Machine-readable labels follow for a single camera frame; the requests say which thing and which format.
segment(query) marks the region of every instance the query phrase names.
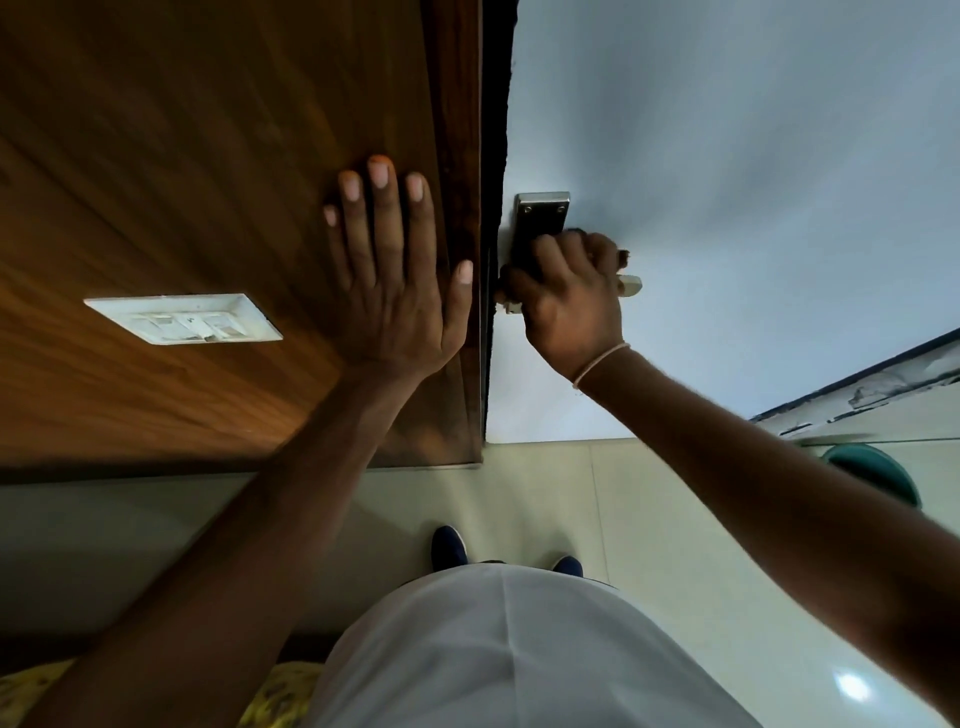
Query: yellow fabric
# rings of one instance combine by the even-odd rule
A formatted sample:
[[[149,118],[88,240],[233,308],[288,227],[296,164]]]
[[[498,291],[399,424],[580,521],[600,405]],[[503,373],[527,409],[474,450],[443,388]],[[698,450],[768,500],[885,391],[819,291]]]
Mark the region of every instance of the yellow fabric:
[[[31,667],[0,677],[0,728],[15,728],[40,696],[70,667],[73,660]],[[323,665],[276,665],[243,713],[239,728],[296,728],[306,714]]]

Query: person's left arm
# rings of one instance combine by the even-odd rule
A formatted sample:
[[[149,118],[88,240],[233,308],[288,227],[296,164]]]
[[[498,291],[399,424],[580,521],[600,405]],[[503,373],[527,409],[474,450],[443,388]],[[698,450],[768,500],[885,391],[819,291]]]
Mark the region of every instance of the person's left arm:
[[[420,382],[463,346],[472,265],[454,274],[446,321],[430,191],[407,177],[404,250],[396,175],[370,162],[324,208],[357,352],[303,429],[36,704],[22,728],[233,728],[306,608],[360,474]],[[404,257],[408,274],[404,275]]]

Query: shoe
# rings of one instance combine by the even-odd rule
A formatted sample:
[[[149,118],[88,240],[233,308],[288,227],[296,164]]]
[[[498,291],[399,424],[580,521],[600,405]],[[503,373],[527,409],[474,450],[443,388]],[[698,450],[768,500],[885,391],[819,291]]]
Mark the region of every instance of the shoe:
[[[460,533],[452,525],[442,525],[430,540],[430,564],[433,572],[464,567],[470,563],[467,547]]]
[[[569,554],[554,564],[551,571],[555,571],[556,573],[565,573],[567,576],[579,576],[580,578],[584,577],[584,565]]]

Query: bracelet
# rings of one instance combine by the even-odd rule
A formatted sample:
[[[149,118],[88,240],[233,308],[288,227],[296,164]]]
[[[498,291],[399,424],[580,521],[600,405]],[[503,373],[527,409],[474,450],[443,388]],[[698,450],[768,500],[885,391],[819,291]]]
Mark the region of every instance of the bracelet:
[[[587,366],[584,367],[584,370],[583,370],[580,374],[577,375],[577,378],[576,378],[576,379],[573,380],[573,388],[574,388],[574,389],[580,389],[580,380],[583,379],[585,376],[587,376],[587,374],[589,374],[589,371],[590,371],[591,369],[593,369],[593,367],[595,367],[595,366],[596,366],[597,364],[599,364],[601,361],[603,361],[604,359],[606,359],[606,358],[607,358],[608,356],[610,356],[613,352],[619,352],[621,349],[629,349],[629,348],[630,348],[630,344],[628,344],[628,343],[625,342],[625,341],[621,341],[621,342],[620,342],[619,344],[617,344],[615,347],[610,347],[610,348],[607,349],[605,352],[603,352],[602,354],[600,354],[599,356],[597,356],[593,361],[591,361],[589,364],[587,364]]]

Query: shirt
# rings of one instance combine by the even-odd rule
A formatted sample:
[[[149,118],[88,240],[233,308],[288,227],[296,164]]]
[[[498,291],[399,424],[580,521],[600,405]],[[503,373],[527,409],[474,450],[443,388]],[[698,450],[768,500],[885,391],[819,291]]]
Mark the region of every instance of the shirt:
[[[406,584],[353,624],[303,725],[758,723],[614,588],[472,564]]]

